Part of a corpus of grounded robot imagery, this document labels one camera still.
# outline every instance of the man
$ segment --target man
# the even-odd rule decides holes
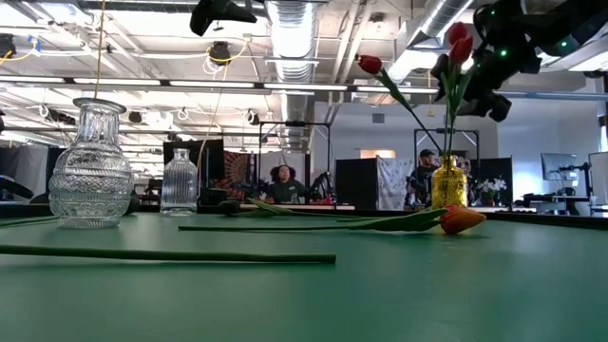
[[[297,203],[306,195],[306,188],[295,180],[295,170],[288,165],[280,165],[271,171],[274,181],[270,185],[270,196],[275,203]]]
[[[432,162],[435,154],[431,150],[424,149],[419,156],[418,167],[411,173],[411,177],[417,183],[416,198],[422,203],[427,203],[430,200],[428,196],[430,194],[430,179],[438,167]]]

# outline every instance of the green table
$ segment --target green table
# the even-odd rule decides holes
[[[254,220],[243,222],[256,224]],[[159,264],[0,256],[0,341],[605,341],[606,232],[487,221],[466,235],[179,232],[38,224],[2,244],[335,252],[333,265]],[[292,218],[289,224],[320,218]]]

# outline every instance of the person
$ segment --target person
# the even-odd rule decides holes
[[[437,166],[433,164],[435,154],[424,149],[420,152],[418,167],[411,173],[411,177],[416,181],[416,198],[422,203],[427,203],[430,198],[430,180]]]
[[[416,204],[421,204],[420,201],[416,198],[416,180],[412,177],[407,177],[406,183],[406,207],[413,207]]]
[[[307,193],[306,187],[295,180],[295,170],[289,165],[273,168],[270,176],[273,183],[270,185],[269,196],[274,203],[297,203]]]

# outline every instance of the yellow vase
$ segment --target yellow vase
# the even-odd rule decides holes
[[[442,157],[441,167],[433,172],[431,206],[433,209],[446,205],[466,207],[466,176],[456,166],[457,156]]]

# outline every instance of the white fabric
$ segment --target white fabric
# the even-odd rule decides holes
[[[606,205],[608,204],[608,152],[591,154],[589,162],[593,194],[598,197],[597,205]]]
[[[378,170],[378,210],[403,211],[406,204],[408,176],[413,168],[409,159],[376,157]]]

